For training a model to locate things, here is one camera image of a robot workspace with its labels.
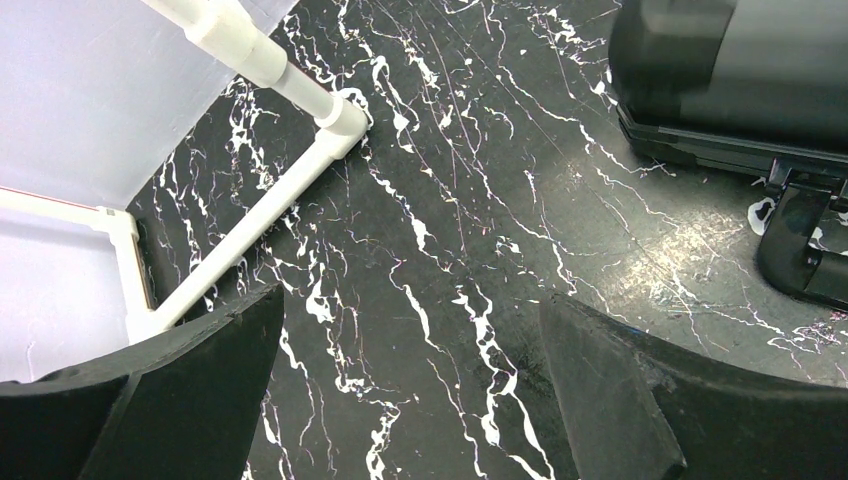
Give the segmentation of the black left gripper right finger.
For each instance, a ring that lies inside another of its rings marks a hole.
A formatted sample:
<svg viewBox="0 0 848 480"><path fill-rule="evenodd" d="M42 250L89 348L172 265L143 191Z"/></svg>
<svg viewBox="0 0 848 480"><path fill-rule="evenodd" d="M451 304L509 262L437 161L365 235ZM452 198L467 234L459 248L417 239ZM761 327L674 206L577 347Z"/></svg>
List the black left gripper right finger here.
<svg viewBox="0 0 848 480"><path fill-rule="evenodd" d="M539 327L583 479L843 479L847 392L716 361L552 293Z"/></svg>

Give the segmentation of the black poker set case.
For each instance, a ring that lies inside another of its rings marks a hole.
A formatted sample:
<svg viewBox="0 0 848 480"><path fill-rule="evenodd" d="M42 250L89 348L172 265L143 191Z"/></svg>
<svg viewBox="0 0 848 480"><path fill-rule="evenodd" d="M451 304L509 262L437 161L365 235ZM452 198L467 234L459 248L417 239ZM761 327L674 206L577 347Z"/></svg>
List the black poker set case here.
<svg viewBox="0 0 848 480"><path fill-rule="evenodd" d="M764 179L776 206L756 254L793 298L847 307L847 258L813 248L847 209L843 1L626 1L608 61L640 155Z"/></svg>

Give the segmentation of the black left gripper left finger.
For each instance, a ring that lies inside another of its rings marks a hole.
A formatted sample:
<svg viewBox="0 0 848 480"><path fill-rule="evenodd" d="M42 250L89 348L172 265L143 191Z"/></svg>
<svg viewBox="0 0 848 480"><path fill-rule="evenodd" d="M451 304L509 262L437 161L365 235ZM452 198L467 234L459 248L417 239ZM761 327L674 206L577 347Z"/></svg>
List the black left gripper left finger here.
<svg viewBox="0 0 848 480"><path fill-rule="evenodd" d="M5 479L238 479L284 322L269 285L111 354L1 386Z"/></svg>

